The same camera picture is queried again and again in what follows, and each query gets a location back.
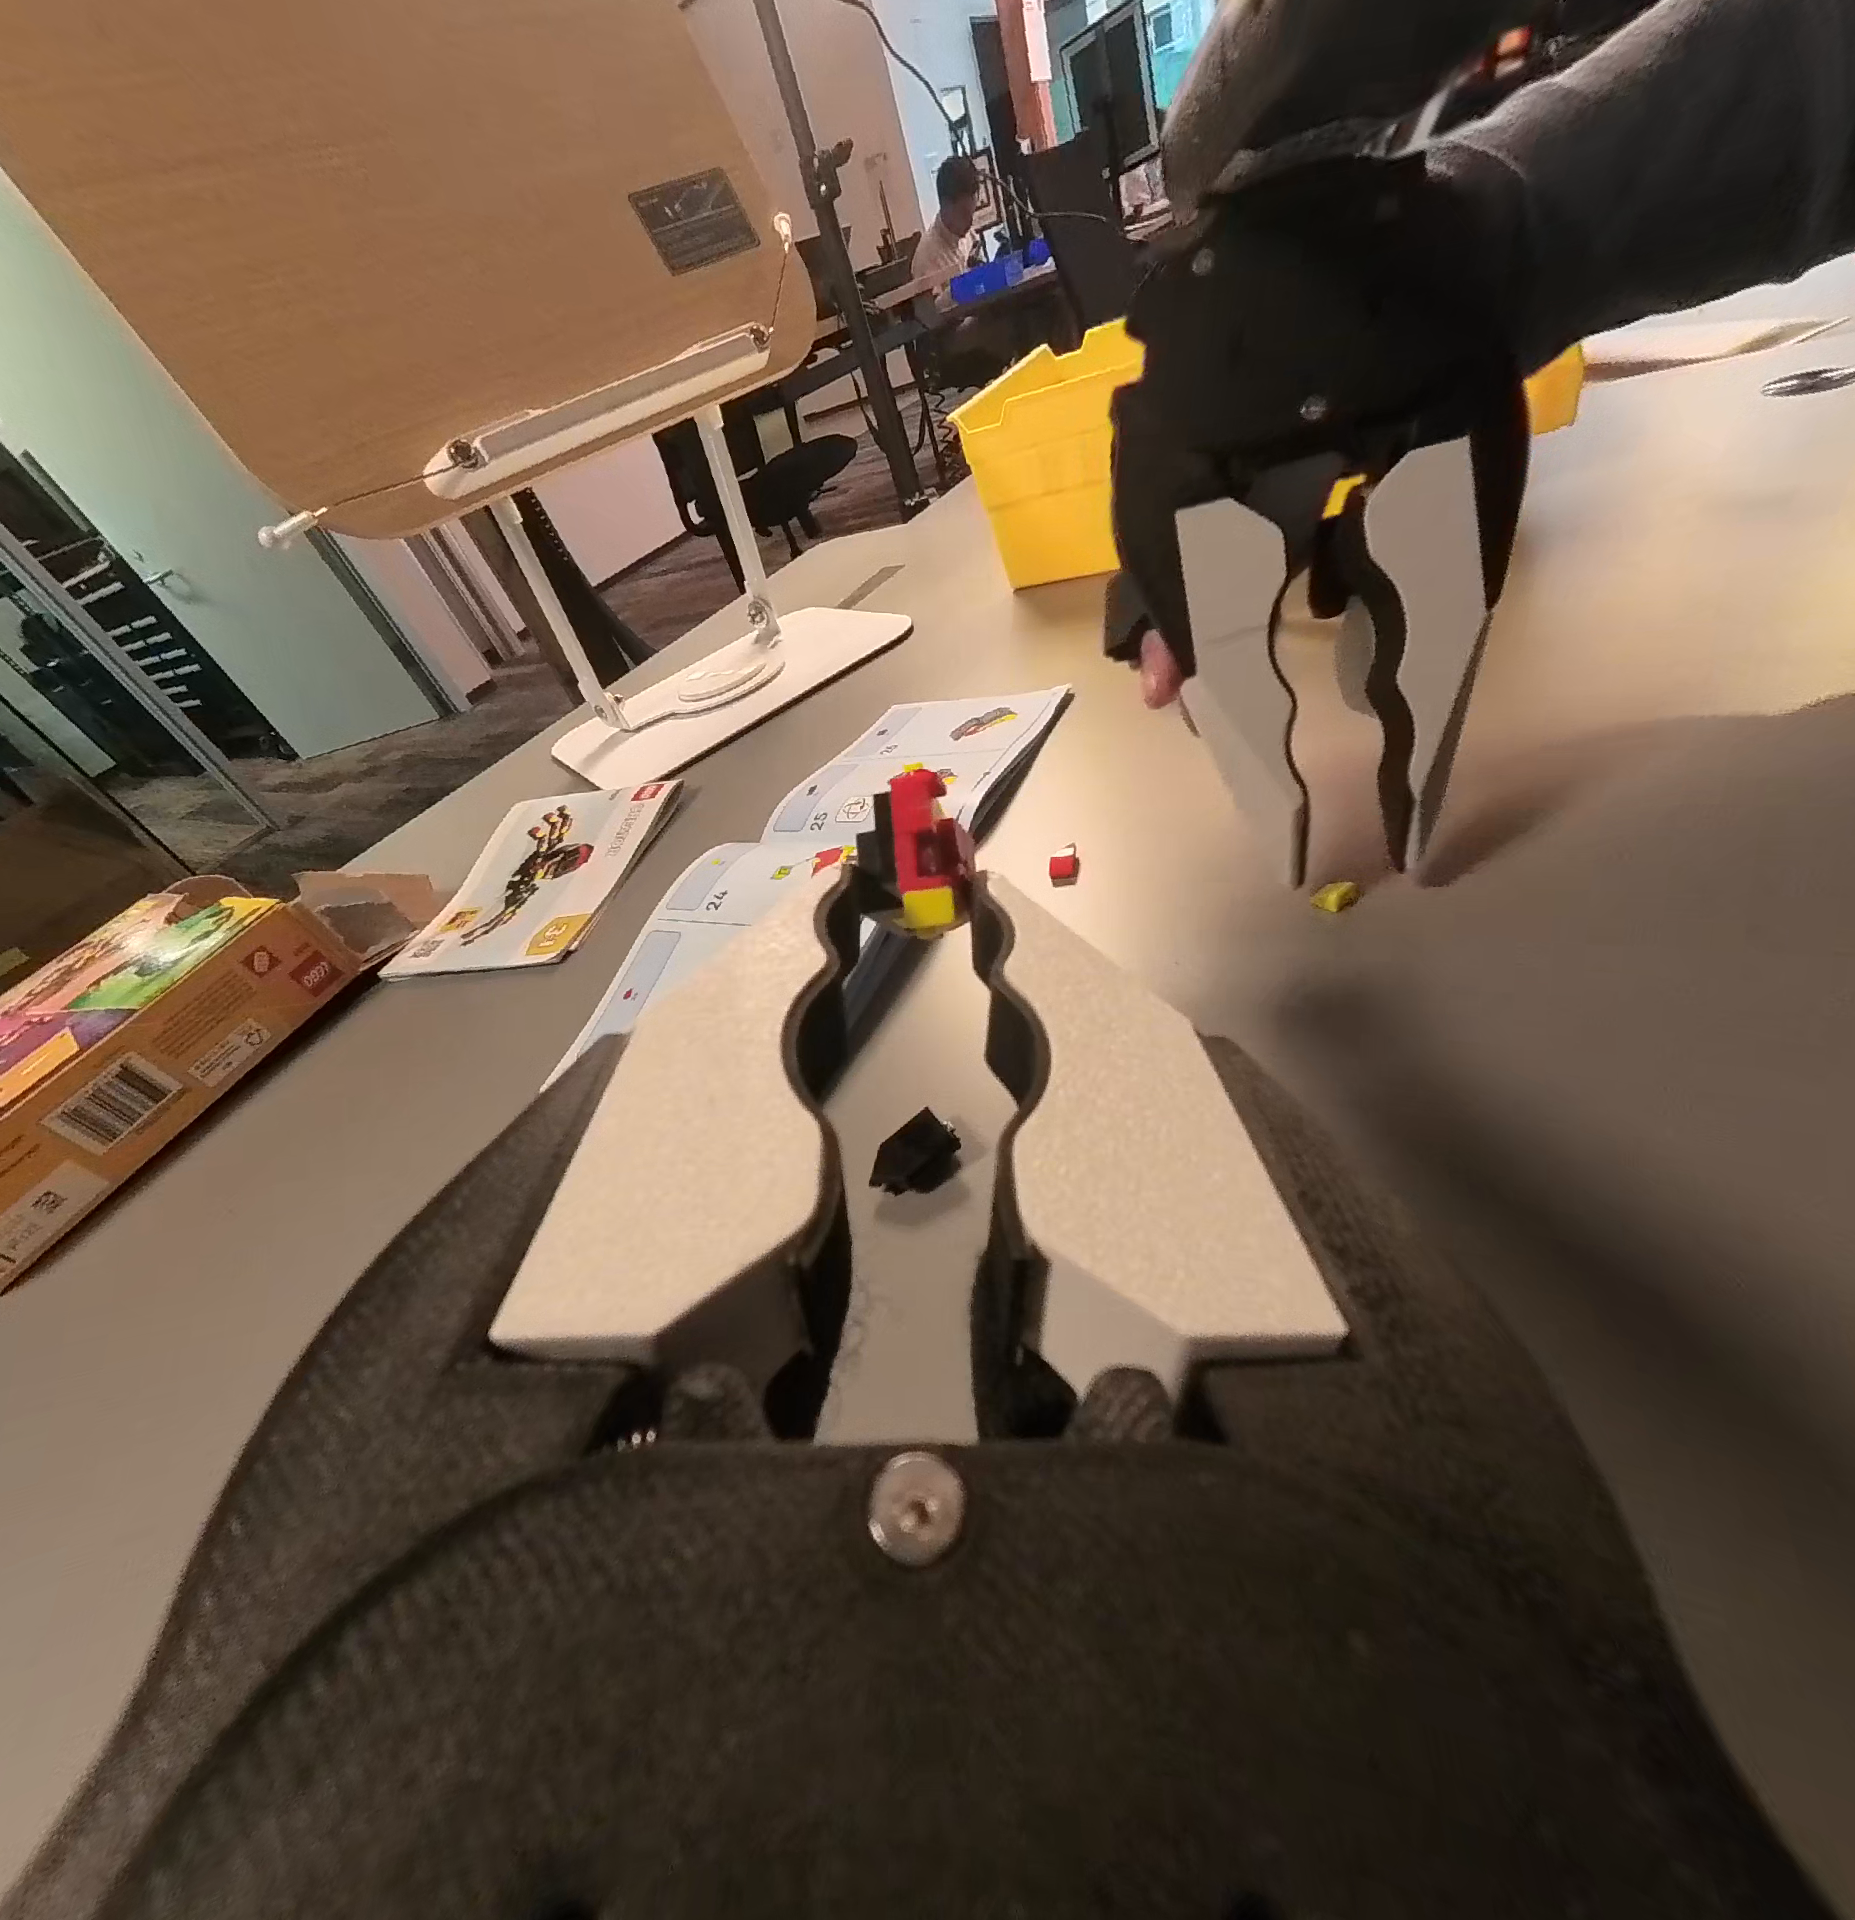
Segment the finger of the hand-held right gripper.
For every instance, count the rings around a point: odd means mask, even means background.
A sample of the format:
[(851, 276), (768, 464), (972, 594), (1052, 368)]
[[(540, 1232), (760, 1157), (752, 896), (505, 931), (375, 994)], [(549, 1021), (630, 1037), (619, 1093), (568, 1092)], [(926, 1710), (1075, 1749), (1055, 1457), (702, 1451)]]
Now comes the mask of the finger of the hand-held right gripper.
[(1178, 539), (1195, 647), (1179, 705), (1279, 880), (1299, 889), (1309, 798), (1294, 762), (1299, 700), (1276, 658), (1294, 576), (1283, 530), (1224, 498), (1184, 509)]
[(1380, 729), (1376, 798), (1389, 867), (1423, 864), (1443, 812), (1473, 668), (1490, 630), (1473, 442), (1423, 444), (1347, 498), (1349, 634)]

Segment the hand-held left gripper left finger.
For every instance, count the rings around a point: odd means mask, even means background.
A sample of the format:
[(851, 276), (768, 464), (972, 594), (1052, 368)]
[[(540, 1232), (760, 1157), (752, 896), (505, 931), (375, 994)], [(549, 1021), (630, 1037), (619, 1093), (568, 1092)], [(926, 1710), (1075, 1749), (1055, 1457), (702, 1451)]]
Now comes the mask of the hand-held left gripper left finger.
[(793, 1365), (830, 1346), (843, 1170), (823, 1101), (855, 961), (851, 874), (822, 870), (643, 1012), (490, 1321), (498, 1350)]

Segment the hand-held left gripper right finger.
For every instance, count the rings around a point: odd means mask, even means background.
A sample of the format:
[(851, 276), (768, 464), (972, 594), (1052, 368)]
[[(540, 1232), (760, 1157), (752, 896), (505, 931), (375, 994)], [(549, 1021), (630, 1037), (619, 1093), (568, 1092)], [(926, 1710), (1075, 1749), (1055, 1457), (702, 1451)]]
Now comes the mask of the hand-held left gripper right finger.
[(972, 947), (1014, 1101), (987, 1241), (1010, 1355), (1337, 1355), (1346, 1312), (1198, 1027), (1004, 877), (977, 881)]

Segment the red yellow lego model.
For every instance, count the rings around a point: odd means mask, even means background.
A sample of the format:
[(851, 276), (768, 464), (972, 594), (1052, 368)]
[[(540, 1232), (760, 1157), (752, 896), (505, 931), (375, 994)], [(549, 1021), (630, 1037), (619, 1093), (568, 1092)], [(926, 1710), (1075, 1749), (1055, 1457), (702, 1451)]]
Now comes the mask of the red yellow lego model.
[(975, 909), (975, 841), (944, 798), (939, 771), (894, 774), (870, 798), (870, 827), (852, 851), (849, 899), (912, 938), (939, 938), (965, 926)]

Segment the person's right forearm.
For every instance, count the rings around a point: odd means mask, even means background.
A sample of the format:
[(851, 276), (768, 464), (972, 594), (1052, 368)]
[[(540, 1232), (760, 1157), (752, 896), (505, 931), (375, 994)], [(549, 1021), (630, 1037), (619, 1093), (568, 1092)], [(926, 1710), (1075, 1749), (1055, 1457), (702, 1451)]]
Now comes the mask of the person's right forearm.
[(1855, 3), (1665, 3), (1427, 154), (1520, 372), (1855, 253)]

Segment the black lego piece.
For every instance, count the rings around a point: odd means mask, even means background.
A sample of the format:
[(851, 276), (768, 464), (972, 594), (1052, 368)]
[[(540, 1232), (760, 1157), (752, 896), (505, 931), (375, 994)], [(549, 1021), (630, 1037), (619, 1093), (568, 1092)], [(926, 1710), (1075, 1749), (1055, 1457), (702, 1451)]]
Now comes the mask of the black lego piece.
[(875, 1152), (870, 1189), (885, 1195), (934, 1193), (964, 1167), (964, 1138), (933, 1107), (922, 1107)]

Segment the orange cardboard lego box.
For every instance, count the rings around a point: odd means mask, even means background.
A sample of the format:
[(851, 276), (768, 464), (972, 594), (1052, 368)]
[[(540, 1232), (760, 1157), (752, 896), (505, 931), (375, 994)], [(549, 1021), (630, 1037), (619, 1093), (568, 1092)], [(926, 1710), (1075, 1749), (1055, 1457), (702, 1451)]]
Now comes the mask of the orange cardboard lego box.
[(425, 874), (202, 874), (0, 999), (0, 1294), (415, 936)]

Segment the yellow plastic bin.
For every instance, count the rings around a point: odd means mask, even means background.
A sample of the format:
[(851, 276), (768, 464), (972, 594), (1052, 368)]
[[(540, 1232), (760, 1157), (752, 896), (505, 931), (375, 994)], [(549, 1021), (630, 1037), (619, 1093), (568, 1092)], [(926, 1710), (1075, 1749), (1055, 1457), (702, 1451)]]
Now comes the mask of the yellow plastic bin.
[[(1137, 379), (1141, 344), (1120, 321), (1090, 326), (1075, 351), (1039, 347), (952, 414), (964, 456), (996, 551), (1017, 589), (1113, 573), (1113, 452), (1115, 395)], [(1572, 344), (1524, 382), (1527, 466), (1543, 434), (1574, 424), (1585, 382), (1585, 344)], [(1507, 576), (1507, 552), (1524, 509), (1513, 492), (1501, 501), (1509, 513), (1482, 506), (1482, 545), (1490, 562), (1489, 578)], [(1364, 489), (1361, 468), (1339, 474), (1323, 498), (1320, 557), (1306, 569), (1309, 609), (1329, 618), (1347, 601), (1347, 583), (1332, 569), (1326, 552), (1327, 527), (1339, 525), (1347, 503)]]

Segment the open instruction booklet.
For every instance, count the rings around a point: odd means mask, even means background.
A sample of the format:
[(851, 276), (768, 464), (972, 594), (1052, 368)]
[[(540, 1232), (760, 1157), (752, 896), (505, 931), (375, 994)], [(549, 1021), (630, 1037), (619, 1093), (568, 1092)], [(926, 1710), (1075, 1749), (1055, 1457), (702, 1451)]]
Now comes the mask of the open instruction booklet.
[(843, 864), (903, 852), (912, 835), (901, 824), (893, 786), (933, 774), (939, 788), (930, 838), (940, 840), (945, 852), (964, 852), (964, 880), (870, 870), (860, 956), (843, 974), (845, 1016), (856, 1022), (903, 938), (930, 942), (970, 917), (977, 831), (1004, 805), (1072, 695), (1072, 685), (1050, 685), (887, 708), (855, 743), (798, 782), (753, 841), (721, 843), (675, 877), (549, 1081), (600, 1041), (630, 1033), (649, 1004), (701, 972), (780, 899)]

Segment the closed instruction booklet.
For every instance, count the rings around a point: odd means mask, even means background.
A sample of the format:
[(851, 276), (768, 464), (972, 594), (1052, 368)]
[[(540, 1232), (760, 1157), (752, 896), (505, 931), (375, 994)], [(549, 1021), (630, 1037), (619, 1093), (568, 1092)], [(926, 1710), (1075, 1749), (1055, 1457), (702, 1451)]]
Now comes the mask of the closed instruction booklet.
[(516, 805), (453, 899), (379, 976), (516, 972), (568, 958), (681, 796), (682, 779), (648, 779)]

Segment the black office chair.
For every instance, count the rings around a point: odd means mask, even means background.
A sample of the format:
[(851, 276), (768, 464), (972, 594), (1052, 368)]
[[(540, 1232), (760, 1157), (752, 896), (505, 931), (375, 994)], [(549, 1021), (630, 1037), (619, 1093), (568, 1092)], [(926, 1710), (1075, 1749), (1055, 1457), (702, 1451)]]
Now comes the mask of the black office chair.
[[(778, 424), (784, 428), (780, 442), (767, 447), (760, 414), (744, 402), (727, 404), (722, 408), (722, 442), (736, 468), (753, 533), (757, 536), (781, 535), (788, 552), (799, 557), (807, 544), (822, 539), (818, 499), (855, 461), (860, 442), (849, 434), (801, 438), (788, 404), (781, 407)], [(691, 420), (681, 420), (651, 435), (651, 444), (665, 468), (682, 530), (696, 539), (714, 539), (731, 580), (744, 587), (743, 558), (715, 491), (701, 428)]]

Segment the glass door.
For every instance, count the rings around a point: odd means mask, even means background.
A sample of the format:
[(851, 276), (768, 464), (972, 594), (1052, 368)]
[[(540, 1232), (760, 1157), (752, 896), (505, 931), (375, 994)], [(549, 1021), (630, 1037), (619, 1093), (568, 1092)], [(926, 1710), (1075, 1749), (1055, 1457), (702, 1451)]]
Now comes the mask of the glass door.
[(292, 761), (156, 583), (0, 434), (0, 991), (143, 894), (238, 872)]

